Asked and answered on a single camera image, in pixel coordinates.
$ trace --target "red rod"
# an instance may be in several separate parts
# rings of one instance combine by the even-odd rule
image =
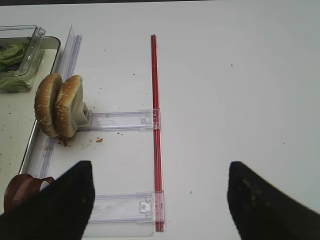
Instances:
[[[152,95],[153,95],[153,109],[159,108],[159,85],[158,85],[158,63],[157,63],[157,38],[156,35],[151,36],[151,63],[152,63]],[[155,117],[158,119],[158,111],[155,111]],[[154,144],[154,191],[161,192],[162,189],[162,166],[161,166],[161,142],[160,129],[153,130],[153,144]],[[157,206],[159,213],[163,206]],[[163,216],[156,215],[156,219],[161,219]],[[155,231],[163,232],[164,223],[156,222]]]

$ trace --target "clear plastic container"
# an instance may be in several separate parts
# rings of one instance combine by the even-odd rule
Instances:
[[[35,25],[0,27],[0,93],[31,89],[46,31]]]

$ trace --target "hamburger bun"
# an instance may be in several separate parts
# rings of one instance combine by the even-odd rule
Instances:
[[[54,123],[54,109],[62,78],[58,73],[52,73],[40,83],[34,98],[34,113],[41,130],[49,137],[59,133]]]
[[[86,114],[84,111],[88,112],[83,103],[82,77],[75,75],[62,84],[56,98],[54,119],[57,131],[67,138],[73,137],[81,117]]]

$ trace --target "food container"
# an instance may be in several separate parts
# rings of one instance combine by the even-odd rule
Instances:
[[[31,89],[44,53],[45,33],[35,25],[0,27],[0,93]]]

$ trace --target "red straw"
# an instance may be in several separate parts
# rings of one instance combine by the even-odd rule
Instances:
[[[158,63],[157,63],[157,39],[156,35],[151,35],[151,58],[152,58],[152,95],[153,109],[159,108],[159,85],[158,85]],[[154,111],[156,119],[159,118],[159,111]],[[160,129],[153,130],[154,143],[154,191],[161,192],[162,189],[162,166],[161,166],[161,144],[160,144]],[[161,214],[163,206],[156,206],[157,212]],[[155,231],[163,232],[164,223],[159,219],[162,216],[156,214]]]

